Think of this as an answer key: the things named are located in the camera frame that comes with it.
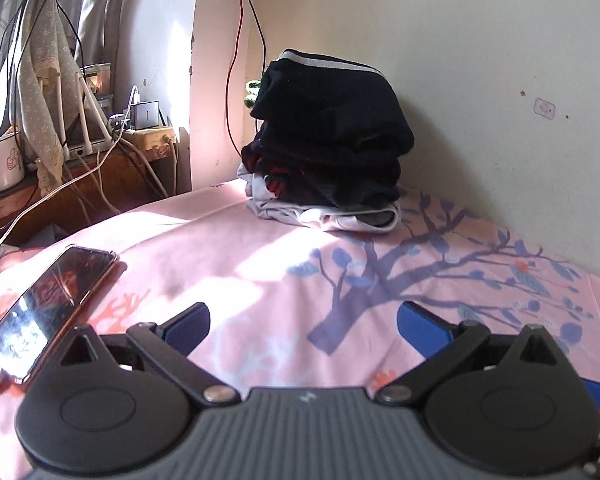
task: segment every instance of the bed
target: bed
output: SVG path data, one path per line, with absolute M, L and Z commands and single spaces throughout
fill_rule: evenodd
M 99 333 L 164 322 L 204 301 L 209 336 L 189 358 L 243 396 L 256 385 L 363 385 L 370 393 L 422 360 L 396 329 L 416 301 L 493 332 L 544 324 L 600 381 L 600 278 L 470 211 L 416 190 L 388 235 L 329 233 L 256 218 L 236 180 L 116 216 L 0 273 L 0 316 L 68 243 L 121 255 L 94 298 Z M 0 395 L 0 475 L 30 469 L 13 431 L 22 399 Z

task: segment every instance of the white wall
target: white wall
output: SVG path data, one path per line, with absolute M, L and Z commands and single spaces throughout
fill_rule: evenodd
M 258 0 L 258 13 L 273 57 L 293 47 L 387 76 L 416 136 L 405 183 L 600 274 L 600 0 Z M 259 57 L 252 31 L 247 78 Z
M 240 0 L 196 0 L 190 89 L 191 179 L 194 189 L 235 178 L 239 157 L 228 137 L 224 92 L 234 56 Z M 240 149 L 245 63 L 253 23 L 244 0 L 244 23 L 229 92 L 231 133 Z
M 195 4 L 196 0 L 123 0 L 122 4 L 115 108 L 119 111 L 126 107 L 131 87 L 138 85 L 142 100 L 160 101 L 164 118 L 174 126 L 176 135 L 180 128 L 189 129 Z M 178 188 L 187 190 L 188 141 L 182 137 Z

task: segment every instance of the folded clothing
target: folded clothing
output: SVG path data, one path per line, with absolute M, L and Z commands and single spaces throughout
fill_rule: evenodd
M 302 206 L 278 200 L 276 195 L 267 189 L 265 178 L 247 173 L 243 165 L 240 165 L 238 177 L 247 182 L 245 192 L 251 197 L 247 206 L 258 218 L 322 231 L 367 233 L 387 233 L 400 222 L 400 208 L 395 203 L 374 210 Z
M 263 74 L 251 115 L 264 123 L 242 163 L 277 199 L 372 209 L 398 199 L 397 157 L 413 134 L 375 68 L 285 50 Z

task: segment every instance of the white mug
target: white mug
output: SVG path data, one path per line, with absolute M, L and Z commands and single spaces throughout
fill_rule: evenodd
M 17 132 L 0 137 L 0 192 L 24 178 L 24 164 L 16 143 Z

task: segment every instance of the triangular cutout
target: triangular cutout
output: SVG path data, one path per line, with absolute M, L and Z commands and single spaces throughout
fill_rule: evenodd
M 558 362 L 555 360 L 554 354 L 547 346 L 544 338 L 539 335 L 529 337 L 525 349 L 520 354 L 520 360 L 549 366 L 555 366 Z
M 61 366 L 72 366 L 83 363 L 92 363 L 96 360 L 96 354 L 91 348 L 89 340 L 85 336 L 78 336 L 65 352 Z

